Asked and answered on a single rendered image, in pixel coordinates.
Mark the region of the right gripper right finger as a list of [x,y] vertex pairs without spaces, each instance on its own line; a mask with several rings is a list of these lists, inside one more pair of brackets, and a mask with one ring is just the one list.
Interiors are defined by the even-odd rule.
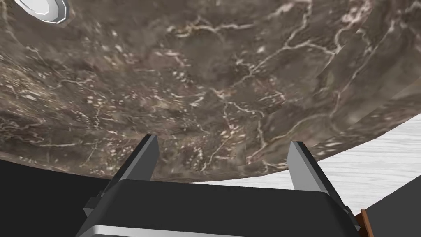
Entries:
[[328,179],[303,142],[291,142],[287,155],[287,166],[295,190],[328,194],[326,187]]

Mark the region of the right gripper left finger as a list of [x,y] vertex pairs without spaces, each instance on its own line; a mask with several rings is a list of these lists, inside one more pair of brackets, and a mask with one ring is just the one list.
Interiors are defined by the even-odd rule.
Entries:
[[159,154],[157,136],[146,135],[113,176],[112,181],[151,180]]

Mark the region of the brown marble round table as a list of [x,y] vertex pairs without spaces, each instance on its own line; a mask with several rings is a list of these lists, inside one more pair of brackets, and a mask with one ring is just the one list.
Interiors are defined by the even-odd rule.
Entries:
[[157,181],[286,170],[421,113],[421,0],[0,0],[0,159],[112,177],[156,135]]

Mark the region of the white plate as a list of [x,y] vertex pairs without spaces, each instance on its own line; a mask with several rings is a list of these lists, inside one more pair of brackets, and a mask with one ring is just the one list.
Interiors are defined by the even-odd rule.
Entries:
[[60,24],[69,18],[68,0],[14,0],[29,15],[46,23]]

